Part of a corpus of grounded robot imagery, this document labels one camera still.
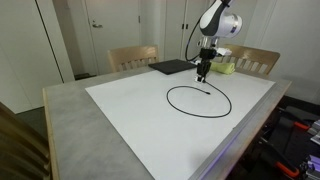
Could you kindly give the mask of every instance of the door handle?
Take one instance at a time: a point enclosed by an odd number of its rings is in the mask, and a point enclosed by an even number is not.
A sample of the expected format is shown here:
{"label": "door handle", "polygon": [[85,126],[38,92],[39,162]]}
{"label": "door handle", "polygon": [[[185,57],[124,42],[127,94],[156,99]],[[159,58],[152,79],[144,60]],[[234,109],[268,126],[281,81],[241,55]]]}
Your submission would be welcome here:
{"label": "door handle", "polygon": [[101,24],[97,25],[97,24],[92,24],[92,27],[94,28],[103,28],[103,26]]}

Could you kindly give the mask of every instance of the white paper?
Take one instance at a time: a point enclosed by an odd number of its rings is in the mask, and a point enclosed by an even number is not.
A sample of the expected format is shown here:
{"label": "white paper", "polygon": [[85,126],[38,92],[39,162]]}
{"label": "white paper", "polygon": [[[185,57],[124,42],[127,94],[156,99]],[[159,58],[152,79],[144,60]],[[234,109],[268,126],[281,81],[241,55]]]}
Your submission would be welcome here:
{"label": "white paper", "polygon": [[207,81],[232,102],[231,113],[222,118],[199,118],[185,111],[221,115],[229,110],[218,91],[194,81],[195,70],[173,75],[152,71],[87,88],[87,92],[155,179],[188,179],[232,129],[254,107],[274,82],[240,73],[210,72]]}

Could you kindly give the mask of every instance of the yellow object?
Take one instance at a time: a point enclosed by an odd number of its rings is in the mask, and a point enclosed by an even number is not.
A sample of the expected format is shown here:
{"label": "yellow object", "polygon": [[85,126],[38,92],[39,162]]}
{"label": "yellow object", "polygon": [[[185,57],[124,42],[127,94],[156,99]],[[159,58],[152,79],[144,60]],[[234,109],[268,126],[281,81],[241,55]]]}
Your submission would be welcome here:
{"label": "yellow object", "polygon": [[217,71],[223,74],[232,74],[235,70],[234,63],[217,63],[211,62],[211,71]]}

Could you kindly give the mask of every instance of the chair backrest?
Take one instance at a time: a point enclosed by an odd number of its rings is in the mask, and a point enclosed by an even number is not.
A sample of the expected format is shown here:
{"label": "chair backrest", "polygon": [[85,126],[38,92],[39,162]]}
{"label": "chair backrest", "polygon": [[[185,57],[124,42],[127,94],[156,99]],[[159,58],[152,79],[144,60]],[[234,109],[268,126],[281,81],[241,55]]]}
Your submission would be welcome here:
{"label": "chair backrest", "polygon": [[245,46],[226,44],[232,51],[230,56],[223,57],[221,62],[234,62],[237,68],[268,75],[278,61],[277,52],[255,49]]}
{"label": "chair backrest", "polygon": [[48,141],[0,102],[0,172],[50,179],[50,168]]}
{"label": "chair backrest", "polygon": [[108,50],[112,72],[125,71],[159,62],[158,46],[132,46]]}

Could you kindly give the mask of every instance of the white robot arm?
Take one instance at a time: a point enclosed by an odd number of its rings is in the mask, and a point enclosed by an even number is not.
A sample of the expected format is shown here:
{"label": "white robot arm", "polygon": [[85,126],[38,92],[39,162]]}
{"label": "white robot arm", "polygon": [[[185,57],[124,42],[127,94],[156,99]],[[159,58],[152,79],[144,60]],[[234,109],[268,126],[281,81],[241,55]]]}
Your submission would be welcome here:
{"label": "white robot arm", "polygon": [[216,47],[218,39],[220,37],[234,37],[241,29],[241,17],[225,12],[226,8],[228,8],[233,1],[234,0],[215,0],[200,19],[200,30],[203,36],[200,40],[201,62],[197,67],[196,81],[205,82],[206,74],[211,65],[210,60],[220,52],[228,52],[225,49]]}

